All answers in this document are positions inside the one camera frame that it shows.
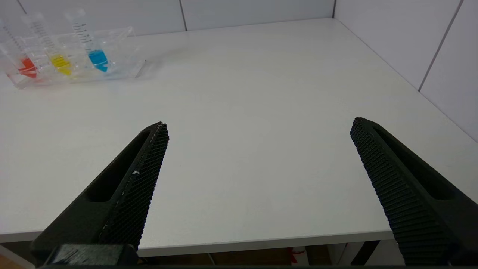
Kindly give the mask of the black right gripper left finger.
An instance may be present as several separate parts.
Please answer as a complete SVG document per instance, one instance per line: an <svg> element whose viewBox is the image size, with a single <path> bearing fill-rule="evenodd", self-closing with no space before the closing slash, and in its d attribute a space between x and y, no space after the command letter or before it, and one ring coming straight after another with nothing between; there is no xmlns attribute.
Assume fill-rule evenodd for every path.
<svg viewBox="0 0 478 269"><path fill-rule="evenodd" d="M136 266L169 139L160 121L143 129L33 240L35 266Z"/></svg>

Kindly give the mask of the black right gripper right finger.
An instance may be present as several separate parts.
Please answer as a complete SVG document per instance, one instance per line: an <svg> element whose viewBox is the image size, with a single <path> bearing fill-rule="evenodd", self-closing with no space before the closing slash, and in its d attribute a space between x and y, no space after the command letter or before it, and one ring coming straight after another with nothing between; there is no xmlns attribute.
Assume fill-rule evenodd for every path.
<svg viewBox="0 0 478 269"><path fill-rule="evenodd" d="M350 136L405 264L476 266L477 204L379 124L357 117Z"/></svg>

